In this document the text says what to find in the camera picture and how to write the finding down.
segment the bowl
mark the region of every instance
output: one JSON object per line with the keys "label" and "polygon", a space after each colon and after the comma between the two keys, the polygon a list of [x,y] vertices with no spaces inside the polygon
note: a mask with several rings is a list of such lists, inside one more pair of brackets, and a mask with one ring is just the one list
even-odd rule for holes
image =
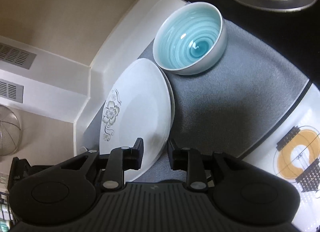
{"label": "bowl", "polygon": [[164,70],[198,74],[217,63],[227,40],[220,11],[212,4],[195,2],[176,10],[161,25],[153,43],[153,57]]}

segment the vent grille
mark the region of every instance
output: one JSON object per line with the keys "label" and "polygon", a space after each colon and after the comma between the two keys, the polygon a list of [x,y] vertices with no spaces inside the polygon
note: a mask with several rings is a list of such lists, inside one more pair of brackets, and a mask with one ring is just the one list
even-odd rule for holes
{"label": "vent grille", "polygon": [[0,60],[29,69],[36,54],[0,43]]}
{"label": "vent grille", "polygon": [[23,86],[0,79],[0,97],[22,103]]}

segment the black countertop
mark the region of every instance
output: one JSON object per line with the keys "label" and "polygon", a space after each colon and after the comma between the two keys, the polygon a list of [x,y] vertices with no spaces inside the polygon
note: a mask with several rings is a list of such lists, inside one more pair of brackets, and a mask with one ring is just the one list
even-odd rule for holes
{"label": "black countertop", "polygon": [[233,0],[184,1],[215,5],[225,19],[273,47],[320,87],[320,0],[291,13],[260,11]]}

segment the floral plate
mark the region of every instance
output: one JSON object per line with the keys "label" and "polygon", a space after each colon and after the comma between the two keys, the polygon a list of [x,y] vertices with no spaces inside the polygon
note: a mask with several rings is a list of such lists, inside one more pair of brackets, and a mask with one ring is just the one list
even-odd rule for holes
{"label": "floral plate", "polygon": [[124,70],[104,105],[100,128],[100,154],[117,147],[132,147],[143,138],[141,169],[124,172],[132,181],[159,158],[169,137],[171,99],[164,76],[151,60],[138,59]]}

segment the fan grille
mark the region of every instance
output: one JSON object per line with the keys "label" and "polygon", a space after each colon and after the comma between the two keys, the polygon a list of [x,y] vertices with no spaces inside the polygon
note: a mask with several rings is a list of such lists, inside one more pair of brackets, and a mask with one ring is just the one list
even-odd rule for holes
{"label": "fan grille", "polygon": [[13,153],[20,143],[21,128],[16,115],[0,105],[0,155]]}

